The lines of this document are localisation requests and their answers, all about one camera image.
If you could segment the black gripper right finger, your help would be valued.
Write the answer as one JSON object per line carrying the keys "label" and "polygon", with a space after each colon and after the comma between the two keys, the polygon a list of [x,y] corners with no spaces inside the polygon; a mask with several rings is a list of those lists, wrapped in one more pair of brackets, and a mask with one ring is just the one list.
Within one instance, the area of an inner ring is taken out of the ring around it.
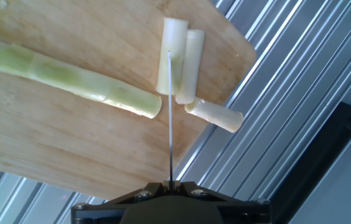
{"label": "black gripper right finger", "polygon": [[173,182],[174,195],[184,196],[213,206],[223,223],[271,223],[271,202],[242,201],[197,185]]}

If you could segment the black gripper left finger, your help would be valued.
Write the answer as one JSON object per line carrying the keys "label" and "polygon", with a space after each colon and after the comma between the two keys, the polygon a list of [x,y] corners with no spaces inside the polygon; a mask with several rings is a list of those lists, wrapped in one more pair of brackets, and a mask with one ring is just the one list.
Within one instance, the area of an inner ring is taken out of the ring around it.
{"label": "black gripper left finger", "polygon": [[145,187],[100,205],[77,203],[71,207],[71,224],[120,223],[126,210],[137,203],[169,193],[169,182],[150,182]]}

